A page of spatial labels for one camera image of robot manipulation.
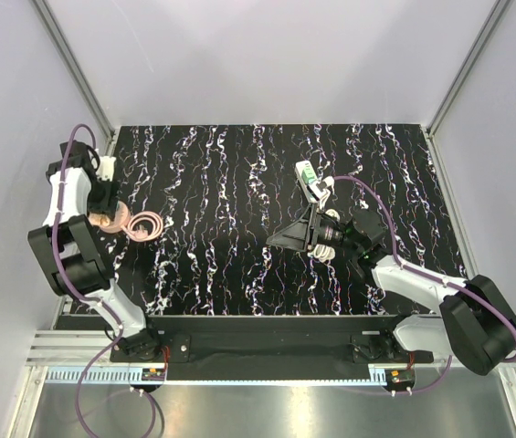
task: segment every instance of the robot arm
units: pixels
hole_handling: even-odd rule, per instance
[[[61,144],[61,152],[67,146]],[[75,141],[66,169],[65,197],[58,229],[58,251],[71,283],[81,295],[95,298],[86,301],[111,326],[120,332],[116,319],[105,309],[111,308],[119,317],[123,337],[118,343],[129,356],[154,354],[160,348],[157,330],[147,321],[143,311],[134,305],[117,285],[108,252],[102,247],[88,219],[89,213],[104,214],[113,221],[117,211],[119,172],[113,157],[93,155],[86,144]],[[53,291],[72,296],[58,271],[52,249],[52,226],[58,211],[61,162],[48,166],[47,178],[52,186],[50,209],[41,228],[28,233],[28,242]]]
[[[358,209],[350,222],[342,223],[337,214],[324,212],[333,182],[317,178],[309,162],[297,163],[296,173],[309,206],[301,218],[269,237],[267,244],[311,251],[311,256],[316,256],[317,248],[341,248],[351,256],[359,282],[373,282],[432,311],[431,315],[403,318],[384,334],[390,338],[384,345],[403,351],[454,354],[480,375],[488,374],[516,349],[511,331],[479,303],[484,301],[496,309],[516,330],[516,315],[489,278],[475,276],[468,281],[406,261],[398,263],[398,258],[381,245],[386,229],[378,214]],[[459,288],[477,298],[459,292]]]

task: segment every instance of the small green object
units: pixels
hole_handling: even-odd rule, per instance
[[[306,166],[302,171],[302,180],[307,185],[317,180],[316,173],[314,173],[314,169],[312,169],[311,165]]]

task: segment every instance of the gray wall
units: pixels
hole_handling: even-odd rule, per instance
[[[424,122],[494,0],[48,0],[115,125]]]
[[[479,271],[516,310],[516,2],[437,133]]]
[[[1,0],[0,431],[34,332],[55,306],[26,233],[47,213],[46,166],[81,121],[95,127],[30,2]]]

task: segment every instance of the marble pattern tabletop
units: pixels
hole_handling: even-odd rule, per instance
[[[379,193],[406,259],[464,275],[434,165],[418,125],[122,127],[120,198],[159,213],[146,244],[105,235],[123,290],[149,315],[345,315],[421,311],[397,294],[353,282],[341,251],[328,263],[265,245],[305,206],[295,162],[320,176],[356,175]],[[351,182],[327,208],[345,221],[378,210]],[[75,308],[83,313],[85,308]]]

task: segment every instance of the metal floor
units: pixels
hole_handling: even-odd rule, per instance
[[[424,386],[437,375],[418,370]],[[104,400],[125,388],[86,385],[81,407],[101,437],[142,436],[150,406],[134,394]],[[361,389],[361,391],[379,391]],[[342,438],[342,437],[515,437],[500,376],[454,369],[433,391],[392,399],[332,387],[165,386],[154,394],[163,409],[164,437]],[[46,384],[37,409],[34,438],[86,436],[74,410],[75,386]],[[151,437],[160,436],[157,422]]]

